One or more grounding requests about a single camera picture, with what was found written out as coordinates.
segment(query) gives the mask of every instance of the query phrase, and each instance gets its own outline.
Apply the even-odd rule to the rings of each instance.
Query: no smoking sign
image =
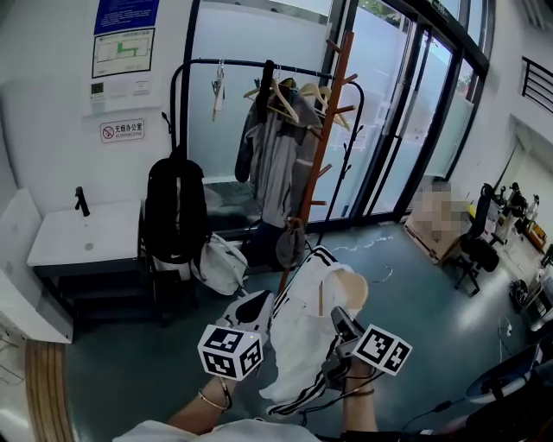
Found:
[[[145,133],[146,124],[142,118],[100,125],[100,137],[103,143],[142,140]]]

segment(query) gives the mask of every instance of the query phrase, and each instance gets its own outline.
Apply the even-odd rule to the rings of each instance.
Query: white sink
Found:
[[[136,258],[140,200],[50,212],[29,254],[30,267]]]

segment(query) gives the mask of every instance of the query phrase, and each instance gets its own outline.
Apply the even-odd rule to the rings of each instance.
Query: wooden coat stand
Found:
[[[342,41],[342,47],[338,47],[334,42],[327,40],[328,45],[338,54],[338,66],[336,67],[336,76],[332,86],[332,93],[328,100],[327,113],[325,121],[322,125],[321,136],[319,138],[319,145],[315,152],[315,158],[313,160],[313,168],[309,175],[308,184],[306,185],[305,193],[303,194],[302,207],[300,208],[299,218],[302,220],[303,225],[307,226],[309,221],[309,212],[313,201],[313,193],[315,192],[315,186],[317,179],[321,174],[322,160],[327,151],[328,138],[330,137],[330,131],[334,122],[334,115],[342,112],[353,111],[355,106],[347,106],[344,108],[338,108],[338,102],[340,101],[340,94],[342,92],[342,86],[354,81],[357,78],[357,74],[354,74],[346,79],[347,63],[349,62],[349,55],[352,52],[353,45],[353,32],[347,31],[344,34]],[[283,272],[283,276],[280,280],[278,293],[282,293],[286,287],[290,269],[286,268]]]

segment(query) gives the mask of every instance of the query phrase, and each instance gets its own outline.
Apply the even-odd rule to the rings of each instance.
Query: black backpack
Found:
[[[144,238],[148,252],[160,261],[183,264],[200,259],[211,236],[203,176],[200,166],[184,158],[179,148],[150,169]]]

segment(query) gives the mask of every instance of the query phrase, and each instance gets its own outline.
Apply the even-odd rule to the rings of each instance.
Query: faucet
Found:
[[[83,216],[88,217],[90,215],[90,211],[88,210],[88,204],[86,203],[82,187],[79,186],[75,189],[75,196],[79,199],[77,205],[75,206],[75,210],[77,211],[78,209],[81,209],[83,211]]]

